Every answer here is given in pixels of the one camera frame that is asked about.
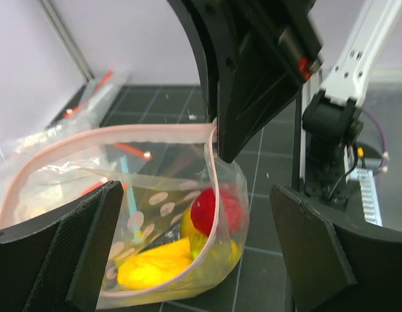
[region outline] black tile floor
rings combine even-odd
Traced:
[[[236,159],[247,178],[251,224],[245,252],[233,272],[219,286],[195,298],[107,312],[284,311],[286,269],[268,193],[274,183],[291,183],[294,118],[295,105],[290,104]],[[131,86],[119,93],[101,126],[204,120],[198,86]]]

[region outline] white wall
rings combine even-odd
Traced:
[[[82,83],[37,1],[0,1],[0,143],[43,129]]]
[[[197,83],[188,39],[166,0],[54,0],[92,69],[130,70],[134,83]],[[363,1],[317,0],[312,12],[332,66]],[[402,21],[379,66],[402,66]]]

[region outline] black cable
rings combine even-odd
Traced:
[[[336,184],[334,184],[334,186],[332,187],[332,190],[331,190],[330,194],[328,195],[327,200],[332,200],[332,196],[334,195],[334,192],[336,191],[336,188],[338,187],[338,185],[340,184],[342,179],[345,179],[357,167],[357,164],[358,164],[357,144],[352,145],[352,151],[354,154],[353,166],[349,169],[349,171],[347,171],[341,177],[338,178]]]

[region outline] white oval dot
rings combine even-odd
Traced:
[[[115,242],[110,249],[109,260],[116,257],[124,248],[124,242]]]
[[[187,189],[191,189],[191,188],[194,188],[197,186],[198,186],[197,181],[185,181],[180,184],[179,188],[180,188],[180,190],[187,190]]]
[[[143,231],[143,238],[145,239],[146,237],[148,237],[150,234],[152,234],[152,232],[154,231],[154,229],[155,229],[155,224],[154,223],[152,223],[152,224],[149,224],[148,225],[148,227],[146,228],[146,229],[144,229],[144,231]]]
[[[175,203],[166,203],[161,207],[161,216],[169,215],[175,208]]]
[[[183,200],[193,200],[194,198],[199,197],[199,195],[201,195],[201,191],[195,190],[194,192],[188,193]]]
[[[172,219],[172,221],[170,222],[170,225],[173,226],[176,222],[178,222],[179,220],[181,220],[181,219],[182,219],[182,215],[183,215],[183,213],[177,214],[177,215]]]
[[[136,249],[134,248],[130,248],[128,251],[122,253],[122,255],[120,255],[120,257],[118,258],[118,260],[124,259],[129,257],[130,255],[133,255],[135,253]]]
[[[127,228],[130,232],[140,229],[143,225],[144,215],[141,211],[137,211],[127,221]]]
[[[117,272],[116,272],[116,267],[112,267],[109,270],[107,270],[107,273],[105,274],[108,280],[113,280],[117,277]]]
[[[150,205],[156,205],[157,203],[163,202],[165,199],[168,198],[168,193],[167,192],[160,192],[155,195],[153,195],[149,199],[149,204]]]

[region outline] red toy fruit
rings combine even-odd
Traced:
[[[236,197],[225,190],[220,191],[227,226],[230,236],[239,231],[246,220],[246,212]],[[211,233],[214,221],[215,194],[212,188],[207,188],[194,201],[191,207],[191,220],[194,227],[206,236]]]

